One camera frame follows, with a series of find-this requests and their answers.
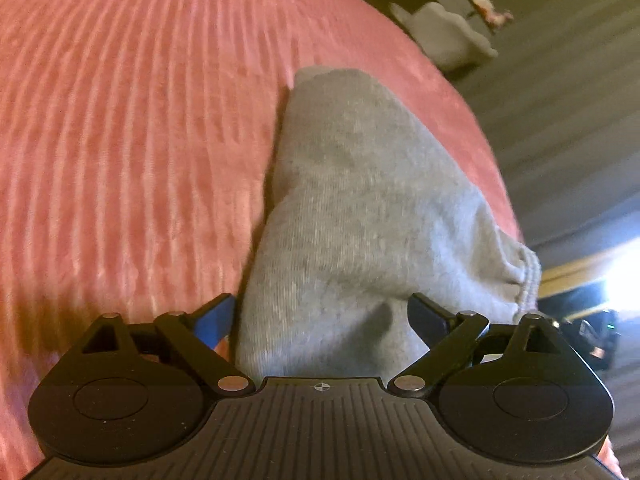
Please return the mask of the white upholstered chair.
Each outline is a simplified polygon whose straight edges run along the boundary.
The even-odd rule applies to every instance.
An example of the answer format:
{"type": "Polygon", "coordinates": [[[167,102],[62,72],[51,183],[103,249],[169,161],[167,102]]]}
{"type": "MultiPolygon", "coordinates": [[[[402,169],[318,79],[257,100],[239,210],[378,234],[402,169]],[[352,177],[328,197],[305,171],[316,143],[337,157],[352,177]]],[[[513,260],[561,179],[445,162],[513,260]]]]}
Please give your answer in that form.
{"type": "Polygon", "coordinates": [[[437,2],[424,4],[413,14],[391,3],[390,13],[443,73],[483,65],[498,56],[488,38],[472,29],[461,15],[447,11],[437,2]]]}

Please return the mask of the pink plush toy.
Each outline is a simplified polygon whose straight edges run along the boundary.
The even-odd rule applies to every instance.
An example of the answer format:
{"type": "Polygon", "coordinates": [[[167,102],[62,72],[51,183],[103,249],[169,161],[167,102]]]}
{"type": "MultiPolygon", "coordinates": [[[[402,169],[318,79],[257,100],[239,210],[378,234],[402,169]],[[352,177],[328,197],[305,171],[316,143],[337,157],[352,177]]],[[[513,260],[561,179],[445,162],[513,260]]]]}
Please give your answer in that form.
{"type": "Polygon", "coordinates": [[[491,29],[503,28],[514,21],[514,16],[509,11],[498,11],[491,0],[471,0],[485,23],[491,29]]]}

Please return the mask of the pink ribbed blanket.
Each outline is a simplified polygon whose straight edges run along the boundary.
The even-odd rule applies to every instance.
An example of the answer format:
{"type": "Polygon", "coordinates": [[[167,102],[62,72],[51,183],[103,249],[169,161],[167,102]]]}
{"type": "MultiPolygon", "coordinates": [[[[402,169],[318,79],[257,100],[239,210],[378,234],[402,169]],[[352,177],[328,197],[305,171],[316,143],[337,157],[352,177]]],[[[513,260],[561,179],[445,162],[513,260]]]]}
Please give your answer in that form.
{"type": "Polygon", "coordinates": [[[280,107],[311,65],[393,90],[518,235],[473,113],[362,0],[1,0],[1,474],[41,460],[32,390],[100,313],[236,292],[280,107]]]}

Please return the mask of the grey knit pants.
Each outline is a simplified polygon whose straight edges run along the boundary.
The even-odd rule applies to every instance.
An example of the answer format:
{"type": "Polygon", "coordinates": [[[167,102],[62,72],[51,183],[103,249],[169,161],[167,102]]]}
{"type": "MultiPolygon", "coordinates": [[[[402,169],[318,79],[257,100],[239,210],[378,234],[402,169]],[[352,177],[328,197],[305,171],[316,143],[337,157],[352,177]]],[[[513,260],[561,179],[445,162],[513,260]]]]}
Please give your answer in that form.
{"type": "Polygon", "coordinates": [[[416,292],[514,324],[536,307],[537,256],[398,97],[360,70],[295,77],[272,208],[240,309],[235,362],[268,376],[389,380],[424,355],[416,292]]]}

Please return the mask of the grey curtain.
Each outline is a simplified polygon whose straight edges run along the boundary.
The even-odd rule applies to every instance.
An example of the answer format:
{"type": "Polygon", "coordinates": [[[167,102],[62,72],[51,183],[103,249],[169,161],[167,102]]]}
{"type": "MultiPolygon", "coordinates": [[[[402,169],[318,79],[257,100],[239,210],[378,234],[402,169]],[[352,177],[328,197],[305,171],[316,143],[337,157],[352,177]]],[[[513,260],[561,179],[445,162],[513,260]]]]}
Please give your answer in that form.
{"type": "Polygon", "coordinates": [[[615,250],[603,281],[541,299],[548,314],[610,308],[620,345],[602,378],[611,439],[639,474],[639,0],[492,0],[514,21],[461,79],[526,244],[544,270],[615,250]]]}

